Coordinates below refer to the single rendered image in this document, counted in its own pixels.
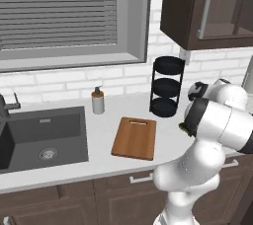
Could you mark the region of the wooden cutting board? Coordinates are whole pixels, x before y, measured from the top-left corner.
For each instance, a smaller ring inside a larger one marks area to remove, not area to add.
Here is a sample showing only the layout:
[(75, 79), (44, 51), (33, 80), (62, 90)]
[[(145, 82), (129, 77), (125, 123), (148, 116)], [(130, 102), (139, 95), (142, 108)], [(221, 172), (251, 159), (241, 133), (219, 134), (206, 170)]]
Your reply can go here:
[(123, 117), (119, 124), (111, 154), (152, 161), (155, 136), (155, 120)]

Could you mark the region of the grey soap dispenser brown top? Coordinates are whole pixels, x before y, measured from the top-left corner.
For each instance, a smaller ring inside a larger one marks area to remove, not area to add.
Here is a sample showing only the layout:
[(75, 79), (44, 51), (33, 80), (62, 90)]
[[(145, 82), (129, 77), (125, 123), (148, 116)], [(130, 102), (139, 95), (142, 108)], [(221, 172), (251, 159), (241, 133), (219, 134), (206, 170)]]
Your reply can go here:
[(102, 114), (105, 111), (104, 93), (97, 86), (91, 94), (92, 96), (92, 110), (94, 114)]

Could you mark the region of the black three-tier stand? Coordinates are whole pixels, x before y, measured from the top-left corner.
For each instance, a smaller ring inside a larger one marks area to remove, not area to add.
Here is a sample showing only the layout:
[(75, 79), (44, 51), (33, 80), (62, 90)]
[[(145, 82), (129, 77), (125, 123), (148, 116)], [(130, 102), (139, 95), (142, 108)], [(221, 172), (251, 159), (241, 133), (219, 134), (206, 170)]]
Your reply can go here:
[(153, 63), (149, 110), (159, 117), (177, 112), (185, 61), (175, 56), (160, 56)]

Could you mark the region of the brown drawer front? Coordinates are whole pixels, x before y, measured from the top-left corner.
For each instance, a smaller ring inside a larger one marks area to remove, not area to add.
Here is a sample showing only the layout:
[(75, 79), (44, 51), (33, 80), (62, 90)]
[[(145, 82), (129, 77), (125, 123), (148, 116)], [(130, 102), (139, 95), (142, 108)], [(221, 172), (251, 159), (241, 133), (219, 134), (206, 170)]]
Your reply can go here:
[(251, 155), (232, 156), (225, 159), (225, 164), (236, 159), (239, 163), (237, 167), (224, 168), (220, 171), (220, 181), (226, 185), (239, 185), (244, 173), (250, 163)]
[(150, 173), (152, 173), (151, 170), (96, 179), (93, 181), (95, 197), (100, 198), (113, 195), (126, 196), (153, 191), (157, 192), (157, 188), (153, 181), (138, 184), (131, 184), (129, 182), (130, 176), (139, 179), (148, 177)]

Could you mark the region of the dark grey sink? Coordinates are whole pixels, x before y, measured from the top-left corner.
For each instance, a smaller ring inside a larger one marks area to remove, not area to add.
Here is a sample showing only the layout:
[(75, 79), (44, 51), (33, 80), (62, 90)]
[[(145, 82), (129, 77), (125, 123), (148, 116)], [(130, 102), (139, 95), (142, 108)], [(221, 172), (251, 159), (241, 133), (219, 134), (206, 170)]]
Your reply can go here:
[(83, 107), (0, 118), (0, 175), (88, 160)]

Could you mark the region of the brown base cupboard door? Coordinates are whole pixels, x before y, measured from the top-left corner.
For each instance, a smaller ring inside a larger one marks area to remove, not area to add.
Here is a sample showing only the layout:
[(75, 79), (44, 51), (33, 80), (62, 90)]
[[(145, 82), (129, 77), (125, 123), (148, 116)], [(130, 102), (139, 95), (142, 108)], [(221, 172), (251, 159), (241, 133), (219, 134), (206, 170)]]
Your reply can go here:
[(206, 193), (194, 205), (193, 213), (201, 225), (228, 223), (242, 193), (241, 176), (221, 176), (217, 189)]
[(105, 225), (153, 225), (165, 206), (167, 194), (159, 190), (133, 190), (106, 197)]
[(98, 225), (93, 198), (0, 211), (0, 225), (6, 216), (11, 225)]

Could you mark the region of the grey window blinds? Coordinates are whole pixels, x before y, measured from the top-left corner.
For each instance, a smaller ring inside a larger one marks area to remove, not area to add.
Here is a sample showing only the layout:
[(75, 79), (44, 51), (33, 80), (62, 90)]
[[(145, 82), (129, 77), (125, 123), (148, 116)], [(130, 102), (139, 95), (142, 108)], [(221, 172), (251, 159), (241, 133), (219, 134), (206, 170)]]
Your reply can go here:
[(117, 40), (117, 0), (0, 0), (1, 49)]

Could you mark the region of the dark grey tap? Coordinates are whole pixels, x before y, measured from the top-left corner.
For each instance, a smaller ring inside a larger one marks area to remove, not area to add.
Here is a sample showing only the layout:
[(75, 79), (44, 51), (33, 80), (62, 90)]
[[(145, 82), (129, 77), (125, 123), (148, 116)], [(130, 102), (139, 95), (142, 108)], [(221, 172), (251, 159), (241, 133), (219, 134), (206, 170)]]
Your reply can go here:
[(21, 104), (18, 101), (17, 94), (14, 94), (16, 102), (14, 104), (7, 104), (5, 102), (4, 96), (0, 94), (0, 117), (2, 119), (7, 119), (10, 117), (10, 110), (18, 110), (21, 107)]

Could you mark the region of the brown panel under sink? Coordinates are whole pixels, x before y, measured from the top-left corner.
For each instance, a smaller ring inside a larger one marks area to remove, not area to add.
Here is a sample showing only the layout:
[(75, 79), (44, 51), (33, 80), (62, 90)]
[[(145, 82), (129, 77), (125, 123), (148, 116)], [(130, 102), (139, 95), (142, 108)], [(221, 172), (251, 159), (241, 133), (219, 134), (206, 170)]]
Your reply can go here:
[(93, 196), (93, 182), (64, 184), (0, 194), (0, 207), (40, 203), (66, 198)]

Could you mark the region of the glass cupboard door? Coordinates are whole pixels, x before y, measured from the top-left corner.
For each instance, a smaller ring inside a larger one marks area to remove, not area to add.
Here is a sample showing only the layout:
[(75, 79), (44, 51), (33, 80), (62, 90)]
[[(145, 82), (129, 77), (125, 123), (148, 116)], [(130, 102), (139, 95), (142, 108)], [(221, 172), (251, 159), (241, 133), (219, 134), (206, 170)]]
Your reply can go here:
[(198, 39), (205, 2), (191, 2), (188, 49), (253, 46), (253, 0), (211, 0), (204, 38)]

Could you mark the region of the grey wall socket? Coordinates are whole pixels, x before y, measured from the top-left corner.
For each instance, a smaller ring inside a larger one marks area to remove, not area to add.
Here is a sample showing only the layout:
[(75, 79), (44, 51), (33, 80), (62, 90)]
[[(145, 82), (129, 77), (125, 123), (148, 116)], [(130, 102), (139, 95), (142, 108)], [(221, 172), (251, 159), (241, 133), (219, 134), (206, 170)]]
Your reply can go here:
[(179, 51), (179, 58), (185, 61), (186, 65), (190, 64), (190, 58), (191, 58), (191, 51), (186, 50), (183, 47), (180, 48)]

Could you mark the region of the dark brown wall cupboard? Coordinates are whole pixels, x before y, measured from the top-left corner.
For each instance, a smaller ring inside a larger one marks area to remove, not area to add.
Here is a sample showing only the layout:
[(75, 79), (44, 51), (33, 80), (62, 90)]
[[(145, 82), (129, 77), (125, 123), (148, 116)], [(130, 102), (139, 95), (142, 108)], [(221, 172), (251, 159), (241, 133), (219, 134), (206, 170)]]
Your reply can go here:
[(160, 30), (181, 47), (188, 49), (192, 21), (192, 0), (162, 0)]

